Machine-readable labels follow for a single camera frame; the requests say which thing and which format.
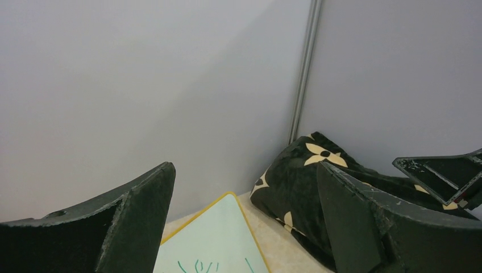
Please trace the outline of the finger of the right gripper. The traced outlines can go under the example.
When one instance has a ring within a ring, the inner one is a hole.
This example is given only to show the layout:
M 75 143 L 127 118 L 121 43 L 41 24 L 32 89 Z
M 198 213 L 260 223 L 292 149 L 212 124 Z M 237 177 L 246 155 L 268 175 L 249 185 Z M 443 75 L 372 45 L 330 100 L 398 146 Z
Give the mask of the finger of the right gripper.
M 443 205 L 481 205 L 481 149 L 452 156 L 398 157 L 392 164 Z

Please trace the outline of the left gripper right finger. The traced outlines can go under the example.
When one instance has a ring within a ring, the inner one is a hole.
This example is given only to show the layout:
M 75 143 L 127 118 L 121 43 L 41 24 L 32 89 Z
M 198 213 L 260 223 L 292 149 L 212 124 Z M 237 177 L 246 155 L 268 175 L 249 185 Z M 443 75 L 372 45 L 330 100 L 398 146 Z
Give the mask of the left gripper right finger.
M 317 183 L 337 272 L 481 271 L 481 221 L 410 203 L 327 161 Z

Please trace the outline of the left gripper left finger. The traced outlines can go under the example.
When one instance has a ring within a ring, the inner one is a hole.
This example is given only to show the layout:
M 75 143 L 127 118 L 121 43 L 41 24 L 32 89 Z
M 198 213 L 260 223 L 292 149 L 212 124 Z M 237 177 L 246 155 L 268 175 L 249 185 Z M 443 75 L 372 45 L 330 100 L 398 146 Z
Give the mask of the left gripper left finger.
M 175 177 L 164 162 L 43 218 L 1 223 L 1 271 L 152 272 Z

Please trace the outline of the whiteboard with yellow frame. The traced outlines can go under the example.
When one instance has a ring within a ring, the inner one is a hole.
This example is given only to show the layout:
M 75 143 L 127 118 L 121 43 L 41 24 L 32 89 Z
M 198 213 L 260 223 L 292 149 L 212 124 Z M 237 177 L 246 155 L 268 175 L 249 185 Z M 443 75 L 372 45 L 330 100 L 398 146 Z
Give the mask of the whiteboard with yellow frame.
M 154 272 L 270 272 L 242 206 L 226 192 L 164 238 Z

